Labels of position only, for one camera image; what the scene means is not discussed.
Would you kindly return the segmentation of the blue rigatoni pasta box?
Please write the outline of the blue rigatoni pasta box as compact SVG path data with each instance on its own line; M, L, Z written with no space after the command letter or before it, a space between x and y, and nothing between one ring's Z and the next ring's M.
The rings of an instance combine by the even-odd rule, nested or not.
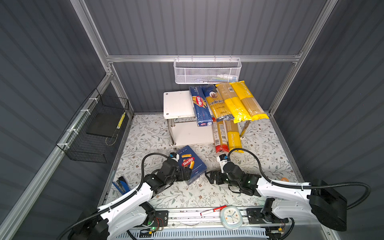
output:
M189 177L184 178L187 185L194 183L201 175L207 171L207 166L203 160L192 150L190 146L177 151L180 156L178 163L183 173L186 173Z

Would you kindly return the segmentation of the red spaghetti bag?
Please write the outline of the red spaghetti bag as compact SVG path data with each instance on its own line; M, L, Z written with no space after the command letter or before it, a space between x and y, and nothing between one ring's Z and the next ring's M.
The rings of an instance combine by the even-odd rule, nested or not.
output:
M218 122L215 118L213 118L213 137L216 153L220 152L229 152L228 140L227 140L227 132L225 128L225 123L223 121Z

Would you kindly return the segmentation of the yellow Pastatime spaghetti bag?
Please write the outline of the yellow Pastatime spaghetti bag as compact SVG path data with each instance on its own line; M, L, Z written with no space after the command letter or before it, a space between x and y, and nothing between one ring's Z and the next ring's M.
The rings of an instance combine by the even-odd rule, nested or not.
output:
M242 148L239 126L234 121L226 121L229 150Z

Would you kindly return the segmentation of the blue yellow spaghetti bag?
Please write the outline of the blue yellow spaghetti bag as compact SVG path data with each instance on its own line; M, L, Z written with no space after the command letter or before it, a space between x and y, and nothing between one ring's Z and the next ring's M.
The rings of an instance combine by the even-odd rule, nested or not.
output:
M202 90L217 122L235 119L214 85L202 86Z

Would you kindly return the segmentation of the blue spaghetti box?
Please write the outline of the blue spaghetti box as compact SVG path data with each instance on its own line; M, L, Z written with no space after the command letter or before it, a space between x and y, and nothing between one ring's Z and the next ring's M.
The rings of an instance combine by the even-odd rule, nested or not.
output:
M213 124L213 119L202 87L189 87L189 91L198 127L211 126Z

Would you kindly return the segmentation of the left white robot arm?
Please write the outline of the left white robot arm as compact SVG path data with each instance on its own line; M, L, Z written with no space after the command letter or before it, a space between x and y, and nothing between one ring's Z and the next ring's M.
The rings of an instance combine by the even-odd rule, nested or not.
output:
M61 240L110 240L136 226L151 225L155 209L149 203L157 194L171 187L175 182L187 181L192 169L179 164L179 154L166 156L160 169L145 174L145 161L153 154L147 154L141 162L141 180L137 187L109 204L98 207L67 227L57 237Z

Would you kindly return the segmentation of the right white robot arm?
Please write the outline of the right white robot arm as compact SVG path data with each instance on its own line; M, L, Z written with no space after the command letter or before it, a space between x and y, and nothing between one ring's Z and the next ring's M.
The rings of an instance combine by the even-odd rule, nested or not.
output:
M230 158L231 154L217 157L220 169L207 172L210 184L227 185L238 189L237 194L265 197L262 215L267 222L275 219L316 219L323 226L345 232L347 230L347 211L363 203L371 193L371 187L361 182L327 184L322 180L311 183L289 183L269 179L261 171L247 174ZM337 192L341 187L363 187L365 192L355 202Z

